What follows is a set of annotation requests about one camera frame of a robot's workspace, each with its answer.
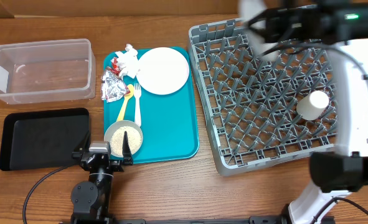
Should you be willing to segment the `grey dishwasher rack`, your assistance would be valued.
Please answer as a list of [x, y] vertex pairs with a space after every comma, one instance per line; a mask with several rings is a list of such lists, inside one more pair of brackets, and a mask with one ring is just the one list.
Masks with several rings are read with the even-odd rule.
[[[335, 86], [327, 53], [284, 50], [274, 62], [253, 55], [238, 19], [189, 29], [189, 57], [217, 172], [230, 176], [331, 150]], [[305, 120], [300, 100], [323, 91], [329, 104]]]

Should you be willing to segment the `white plastic cup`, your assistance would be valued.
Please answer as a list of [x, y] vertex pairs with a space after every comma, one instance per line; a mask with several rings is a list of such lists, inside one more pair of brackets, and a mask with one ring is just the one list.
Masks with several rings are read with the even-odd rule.
[[328, 104], [328, 95], [323, 91], [317, 90], [300, 100], [296, 106], [296, 111], [303, 119], [311, 121], [319, 118]]

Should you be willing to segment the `white plastic fork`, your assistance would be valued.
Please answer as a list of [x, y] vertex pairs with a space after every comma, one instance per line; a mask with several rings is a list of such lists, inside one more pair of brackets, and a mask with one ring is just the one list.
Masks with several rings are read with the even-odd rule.
[[142, 95], [141, 86], [139, 83], [134, 84], [134, 97], [135, 97], [135, 115], [134, 122], [141, 126], [141, 108], [140, 108], [140, 98]]

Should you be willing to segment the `white plate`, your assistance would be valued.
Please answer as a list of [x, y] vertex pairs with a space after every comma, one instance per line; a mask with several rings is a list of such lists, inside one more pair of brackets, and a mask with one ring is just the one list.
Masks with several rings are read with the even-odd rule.
[[169, 95], [180, 90], [189, 78], [189, 64], [178, 50], [158, 47], [139, 58], [138, 83], [155, 95]]

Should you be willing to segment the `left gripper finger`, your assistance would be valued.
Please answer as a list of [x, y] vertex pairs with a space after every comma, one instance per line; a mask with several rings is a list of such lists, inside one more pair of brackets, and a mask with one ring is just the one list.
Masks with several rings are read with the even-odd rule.
[[77, 146], [77, 151], [82, 152], [87, 148], [87, 145], [90, 141], [90, 131], [87, 131], [84, 135], [83, 139], [80, 141], [80, 143]]
[[123, 136], [122, 155], [124, 159], [131, 159], [132, 153], [129, 146], [128, 133], [125, 131]]

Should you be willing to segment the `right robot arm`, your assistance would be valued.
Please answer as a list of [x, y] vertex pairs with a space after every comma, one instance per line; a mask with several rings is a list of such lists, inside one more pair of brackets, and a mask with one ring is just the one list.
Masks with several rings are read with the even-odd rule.
[[333, 223], [328, 211], [368, 185], [368, 2], [240, 1], [238, 13], [257, 56], [274, 61], [280, 50], [319, 48], [333, 67], [337, 138], [331, 152], [309, 159], [311, 182], [281, 215], [252, 223]]

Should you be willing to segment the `grey deep plate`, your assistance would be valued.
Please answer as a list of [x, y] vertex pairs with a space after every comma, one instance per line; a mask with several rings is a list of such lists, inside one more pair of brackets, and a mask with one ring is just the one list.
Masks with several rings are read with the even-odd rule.
[[253, 55], [259, 56], [267, 62], [274, 62], [278, 58], [278, 52], [262, 55], [263, 52], [274, 48], [281, 34], [268, 30], [266, 21], [258, 21], [248, 25], [248, 22], [261, 14], [267, 6], [263, 0], [239, 0], [238, 14], [243, 22], [243, 33], [247, 36], [248, 44], [253, 49]]

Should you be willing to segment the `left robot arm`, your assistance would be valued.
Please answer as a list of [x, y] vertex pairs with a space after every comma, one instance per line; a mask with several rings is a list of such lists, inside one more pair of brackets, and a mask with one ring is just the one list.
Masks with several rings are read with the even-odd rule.
[[72, 158], [89, 172], [88, 180], [78, 183], [71, 192], [73, 212], [70, 223], [113, 223], [109, 204], [113, 174], [122, 172], [123, 166], [131, 166], [133, 157], [129, 147], [128, 134], [123, 135], [123, 157], [111, 158], [110, 143], [90, 142], [90, 133], [73, 150]]

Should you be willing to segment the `yellow plastic spoon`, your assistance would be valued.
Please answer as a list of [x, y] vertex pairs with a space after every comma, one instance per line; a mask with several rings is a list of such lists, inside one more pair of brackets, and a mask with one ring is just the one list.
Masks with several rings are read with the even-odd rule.
[[124, 120], [124, 117], [125, 117], [125, 113], [126, 113], [126, 108], [127, 108], [127, 105], [128, 105], [128, 102], [129, 100], [133, 97], [134, 95], [134, 86], [133, 84], [129, 84], [128, 86], [128, 89], [129, 89], [129, 93], [127, 93], [125, 96], [124, 96], [124, 101], [123, 101], [123, 104], [121, 106], [121, 109], [120, 109], [120, 112], [118, 114], [118, 117], [117, 117], [117, 121], [122, 121]]

